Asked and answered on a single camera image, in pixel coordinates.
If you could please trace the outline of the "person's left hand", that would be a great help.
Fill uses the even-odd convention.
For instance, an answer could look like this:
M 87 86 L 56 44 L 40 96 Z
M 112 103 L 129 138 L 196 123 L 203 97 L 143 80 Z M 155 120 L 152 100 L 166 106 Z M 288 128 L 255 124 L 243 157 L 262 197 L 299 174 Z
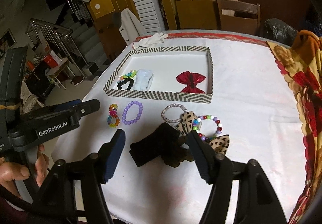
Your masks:
M 38 146 L 37 161 L 35 162 L 36 182 L 38 186 L 41 186 L 46 178 L 50 161 L 48 156 L 43 154 L 44 150 L 45 147 L 43 144 Z M 29 175 L 30 172 L 27 167 L 15 162 L 6 162 L 5 158 L 1 157 L 1 185 L 18 198 L 22 197 L 18 192 L 15 181 L 25 180 Z

